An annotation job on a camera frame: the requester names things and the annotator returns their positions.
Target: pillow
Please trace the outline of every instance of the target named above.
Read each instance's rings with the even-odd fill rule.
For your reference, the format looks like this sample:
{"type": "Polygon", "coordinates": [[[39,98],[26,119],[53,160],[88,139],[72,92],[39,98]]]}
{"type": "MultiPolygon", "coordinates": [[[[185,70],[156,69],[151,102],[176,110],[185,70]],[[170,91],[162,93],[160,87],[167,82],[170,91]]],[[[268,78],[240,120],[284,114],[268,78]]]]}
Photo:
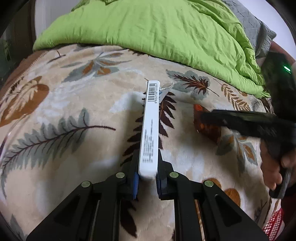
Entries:
{"type": "Polygon", "coordinates": [[[269,51],[272,40],[276,37],[276,33],[251,14],[238,0],[221,1],[230,8],[242,23],[244,31],[255,50],[256,58],[265,57],[269,51]]]}

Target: barcode number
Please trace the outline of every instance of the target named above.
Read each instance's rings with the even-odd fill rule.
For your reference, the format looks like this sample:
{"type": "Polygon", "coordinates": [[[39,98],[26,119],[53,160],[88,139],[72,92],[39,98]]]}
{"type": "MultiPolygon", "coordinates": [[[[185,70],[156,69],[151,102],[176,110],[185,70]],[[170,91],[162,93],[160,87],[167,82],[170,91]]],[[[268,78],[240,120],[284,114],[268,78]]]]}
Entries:
{"type": "Polygon", "coordinates": [[[157,83],[149,84],[148,87],[148,102],[157,101],[157,83]]]}

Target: leaf pattern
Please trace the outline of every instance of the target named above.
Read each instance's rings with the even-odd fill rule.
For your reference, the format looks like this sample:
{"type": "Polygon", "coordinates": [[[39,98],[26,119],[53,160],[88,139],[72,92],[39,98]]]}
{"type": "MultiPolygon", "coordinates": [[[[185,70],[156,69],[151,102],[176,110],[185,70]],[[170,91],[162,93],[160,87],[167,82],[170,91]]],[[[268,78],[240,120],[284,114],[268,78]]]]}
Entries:
{"type": "Polygon", "coordinates": [[[176,236],[176,230],[174,229],[173,234],[172,234],[171,241],[175,241],[176,240],[175,236],[176,236]]]}
{"type": "Polygon", "coordinates": [[[55,60],[57,60],[57,59],[59,59],[59,58],[61,58],[61,57],[64,57],[64,56],[66,56],[65,54],[63,54],[63,55],[61,55],[60,53],[59,53],[59,51],[58,50],[56,50],[57,51],[57,53],[59,54],[59,56],[58,57],[56,57],[56,58],[53,58],[53,59],[51,59],[50,61],[48,61],[47,63],[49,64],[49,63],[51,63],[51,62],[53,62],[53,61],[55,61],[55,60]]]}
{"type": "Polygon", "coordinates": [[[235,110],[238,111],[250,111],[250,106],[247,102],[240,99],[237,94],[235,94],[227,84],[221,85],[221,91],[224,93],[224,96],[227,97],[228,101],[232,103],[232,106],[235,110]]]}
{"type": "Polygon", "coordinates": [[[129,200],[121,200],[120,204],[120,224],[133,237],[137,237],[137,226],[129,209],[136,211],[136,208],[129,200]]]}
{"type": "Polygon", "coordinates": [[[199,104],[195,104],[194,105],[194,121],[193,121],[194,127],[198,132],[202,133],[203,135],[211,139],[213,142],[218,144],[221,137],[221,127],[203,124],[200,121],[200,115],[202,112],[209,112],[209,111],[203,106],[199,104]]]}
{"type": "MultiPolygon", "coordinates": [[[[171,112],[171,110],[176,110],[176,108],[172,105],[172,103],[176,103],[171,97],[174,96],[172,92],[168,92],[168,94],[164,97],[162,102],[160,103],[160,109],[159,109],[159,134],[162,134],[163,136],[168,137],[167,131],[164,129],[164,125],[169,126],[171,128],[174,128],[172,122],[170,121],[170,118],[174,119],[174,116],[171,112]]],[[[142,124],[143,124],[143,117],[141,116],[138,119],[136,119],[136,122],[140,123],[138,127],[134,129],[136,132],[133,136],[131,136],[127,142],[133,143],[131,146],[129,146],[125,152],[123,153],[123,157],[126,157],[125,160],[121,163],[121,166],[132,160],[133,158],[133,152],[134,150],[140,149],[140,142],[141,142],[141,133],[142,133],[142,124]]],[[[158,137],[158,148],[162,149],[162,140],[160,137],[158,137]]]]}
{"type": "Polygon", "coordinates": [[[208,91],[218,96],[209,88],[210,80],[208,77],[200,77],[193,71],[187,71],[185,74],[169,70],[166,70],[166,72],[171,79],[178,81],[178,83],[174,84],[173,89],[182,92],[192,91],[191,97],[195,100],[202,100],[208,94],[208,91]]]}
{"type": "Polygon", "coordinates": [[[32,113],[46,98],[49,88],[40,84],[42,76],[38,76],[24,85],[13,86],[5,103],[0,106],[0,127],[19,119],[24,114],[32,113]]]}
{"type": "Polygon", "coordinates": [[[251,142],[246,141],[246,137],[233,132],[230,135],[225,135],[222,137],[216,151],[216,155],[222,156],[230,152],[234,146],[236,146],[239,175],[245,171],[246,161],[258,166],[255,149],[251,142]]]}
{"type": "MultiPolygon", "coordinates": [[[[85,65],[80,66],[70,72],[70,74],[63,80],[63,82],[72,82],[80,80],[83,77],[99,77],[107,74],[112,74],[119,69],[116,65],[125,63],[128,61],[112,61],[109,58],[116,58],[123,55],[123,53],[101,53],[98,57],[88,61],[85,65]]],[[[65,65],[62,68],[69,68],[81,64],[81,62],[71,63],[65,65]]]]}
{"type": "Polygon", "coordinates": [[[128,50],[129,52],[133,52],[133,55],[136,54],[137,56],[140,56],[140,55],[144,55],[145,53],[142,53],[140,51],[136,51],[136,50],[132,50],[132,49],[129,49],[128,50]]]}
{"type": "Polygon", "coordinates": [[[261,107],[261,102],[258,99],[253,98],[251,99],[251,107],[252,111],[259,111],[261,107]]]}
{"type": "Polygon", "coordinates": [[[42,124],[40,131],[32,130],[32,133],[25,133],[23,139],[18,140],[18,144],[12,145],[2,162],[1,187],[5,195],[4,186],[8,173],[15,169],[27,167],[31,159],[31,168],[38,166],[44,167],[49,157],[52,159],[59,153],[61,157],[72,145],[72,152],[75,152],[83,142],[86,133],[92,128],[103,128],[115,131],[109,126],[89,126],[88,111],[83,108],[79,114],[78,121],[72,116],[66,121],[64,118],[59,120],[57,128],[49,124],[42,124]]]}
{"type": "Polygon", "coordinates": [[[254,222],[258,224],[259,222],[259,219],[260,219],[260,216],[261,216],[261,213],[262,213],[262,210],[263,208],[265,207],[267,202],[265,202],[263,204],[263,200],[261,199],[260,200],[260,206],[257,208],[257,210],[255,210],[255,213],[254,213],[254,222]]]}
{"type": "Polygon", "coordinates": [[[239,92],[243,97],[247,97],[247,96],[248,96],[248,94],[245,93],[245,92],[242,92],[242,91],[240,91],[240,90],[238,90],[238,92],[239,92]]]}
{"type": "Polygon", "coordinates": [[[22,240],[22,241],[26,240],[27,235],[24,235],[24,232],[20,227],[20,225],[18,224],[14,215],[11,215],[10,228],[13,230],[14,234],[18,237],[19,240],[22,240]]]}
{"type": "Polygon", "coordinates": [[[269,214],[269,210],[270,210],[270,208],[271,208],[271,204],[272,204],[272,199],[269,198],[269,201],[268,201],[268,207],[267,207],[266,215],[265,215],[265,218],[264,218],[264,221],[263,221],[263,225],[264,225],[265,222],[266,222],[266,218],[267,218],[267,216],[268,216],[268,214],[269,214]]]}
{"type": "Polygon", "coordinates": [[[159,134],[166,137],[168,137],[168,134],[164,129],[163,124],[174,129],[174,126],[167,115],[174,119],[171,110],[176,110],[176,108],[172,105],[172,103],[176,103],[176,101],[169,97],[169,95],[174,96],[172,92],[168,92],[159,105],[159,134]]]}

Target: fleece blanket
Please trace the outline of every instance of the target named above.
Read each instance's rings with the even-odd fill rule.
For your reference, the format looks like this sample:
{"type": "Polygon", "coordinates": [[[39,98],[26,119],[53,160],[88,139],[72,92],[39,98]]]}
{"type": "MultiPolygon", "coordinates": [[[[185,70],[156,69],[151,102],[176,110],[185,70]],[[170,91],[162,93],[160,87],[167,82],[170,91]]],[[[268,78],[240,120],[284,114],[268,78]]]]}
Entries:
{"type": "Polygon", "coordinates": [[[268,95],[242,24],[220,0],[82,1],[33,48],[68,43],[119,45],[200,69],[246,93],[268,95]]]}
{"type": "MultiPolygon", "coordinates": [[[[280,208],[263,183],[259,140],[194,116],[194,108],[265,112],[259,99],[178,63],[75,44],[42,53],[1,98],[0,142],[11,134],[1,155],[0,211],[20,239],[81,182],[104,181],[131,160],[147,80],[173,82],[160,105],[159,148],[174,170],[213,180],[260,227],[280,208]]],[[[122,202],[120,215],[121,241],[174,234],[173,201],[159,200],[155,181],[140,181],[138,199],[122,202]]]]}

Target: barcode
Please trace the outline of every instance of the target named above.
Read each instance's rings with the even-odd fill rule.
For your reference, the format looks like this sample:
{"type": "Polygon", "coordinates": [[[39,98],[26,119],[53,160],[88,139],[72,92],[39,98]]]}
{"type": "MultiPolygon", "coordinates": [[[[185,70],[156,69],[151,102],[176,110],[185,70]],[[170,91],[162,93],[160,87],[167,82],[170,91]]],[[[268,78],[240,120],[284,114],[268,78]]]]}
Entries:
{"type": "Polygon", "coordinates": [[[157,101],[157,83],[149,84],[148,87],[148,102],[157,101]]]}
{"type": "Polygon", "coordinates": [[[143,158],[143,163],[153,163],[153,159],[143,158]]]}

